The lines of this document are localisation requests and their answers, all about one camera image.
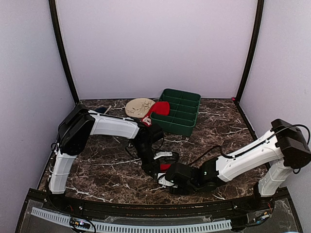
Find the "red sock plain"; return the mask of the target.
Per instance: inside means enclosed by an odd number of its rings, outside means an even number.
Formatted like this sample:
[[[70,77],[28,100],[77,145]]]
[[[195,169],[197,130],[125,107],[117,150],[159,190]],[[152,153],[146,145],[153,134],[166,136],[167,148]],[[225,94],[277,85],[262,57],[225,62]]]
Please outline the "red sock plain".
[[[160,164],[160,171],[166,172],[170,168],[171,164]]]

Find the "green divided plastic organizer tray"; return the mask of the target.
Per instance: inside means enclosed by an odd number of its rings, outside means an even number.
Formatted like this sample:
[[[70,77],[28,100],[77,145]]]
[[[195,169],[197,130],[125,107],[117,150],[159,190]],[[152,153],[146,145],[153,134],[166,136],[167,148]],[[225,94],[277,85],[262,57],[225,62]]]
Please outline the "green divided plastic organizer tray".
[[[152,123],[158,124],[167,133],[191,136],[197,121],[201,95],[166,88],[159,101],[168,102],[170,111],[167,116],[152,113]]]

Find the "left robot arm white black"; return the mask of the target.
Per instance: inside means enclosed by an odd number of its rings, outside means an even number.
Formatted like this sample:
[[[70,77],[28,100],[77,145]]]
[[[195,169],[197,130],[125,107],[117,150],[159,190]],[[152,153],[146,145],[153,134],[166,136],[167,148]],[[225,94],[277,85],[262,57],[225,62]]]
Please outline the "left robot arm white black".
[[[48,189],[52,193],[49,203],[59,212],[69,207],[68,200],[61,194],[65,193],[73,162],[84,151],[93,135],[130,140],[141,160],[142,170],[153,178],[160,172],[160,162],[155,158],[153,143],[163,138],[163,131],[157,124],[152,124],[149,117],[133,119],[110,116],[78,104],[59,125],[57,140],[51,145],[56,160],[48,181]]]

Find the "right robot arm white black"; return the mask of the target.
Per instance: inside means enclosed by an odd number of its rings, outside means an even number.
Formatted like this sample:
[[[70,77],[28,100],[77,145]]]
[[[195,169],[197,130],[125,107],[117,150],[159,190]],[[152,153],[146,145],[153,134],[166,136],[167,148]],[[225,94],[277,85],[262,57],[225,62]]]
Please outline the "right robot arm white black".
[[[158,177],[158,183],[176,194],[211,192],[249,170],[272,163],[258,182],[256,194],[248,199],[248,207],[259,210],[291,172],[311,162],[310,139],[301,131],[307,128],[305,125],[290,124],[282,119],[272,121],[271,125],[270,130],[251,144],[229,154],[221,153],[200,167],[172,164]]]

